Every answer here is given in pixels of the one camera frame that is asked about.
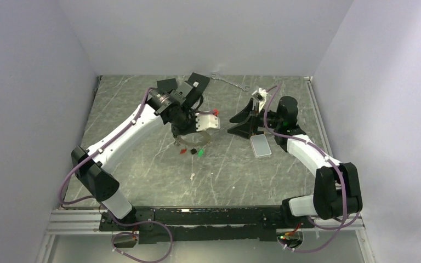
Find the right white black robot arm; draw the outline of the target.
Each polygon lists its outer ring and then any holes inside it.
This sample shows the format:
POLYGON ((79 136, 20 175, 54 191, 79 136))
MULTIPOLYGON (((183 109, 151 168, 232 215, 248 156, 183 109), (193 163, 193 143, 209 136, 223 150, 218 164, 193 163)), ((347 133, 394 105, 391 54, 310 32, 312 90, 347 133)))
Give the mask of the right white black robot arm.
POLYGON ((313 194, 282 201, 280 220, 286 227, 294 227, 301 217, 328 220, 362 210, 356 166, 330 157, 310 140, 298 124, 295 98, 283 96, 275 111, 260 109, 250 99, 243 110, 230 118, 230 123, 233 127, 227 132, 244 139, 262 134, 262 127, 272 129, 276 144, 301 161, 315 177, 313 194))

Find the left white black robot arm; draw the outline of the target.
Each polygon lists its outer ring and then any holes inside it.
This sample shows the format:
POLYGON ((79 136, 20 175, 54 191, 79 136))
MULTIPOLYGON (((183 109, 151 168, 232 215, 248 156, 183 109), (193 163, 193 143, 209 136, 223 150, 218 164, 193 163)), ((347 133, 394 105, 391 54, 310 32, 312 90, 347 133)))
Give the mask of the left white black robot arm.
POLYGON ((113 177, 114 168, 123 155, 166 124, 171 125, 173 138, 197 132, 197 113, 194 104, 203 99, 203 89, 177 87, 149 88, 139 106, 117 128, 87 149, 76 147, 71 157, 76 178, 114 217, 122 230, 132 228, 136 210, 120 190, 113 177))

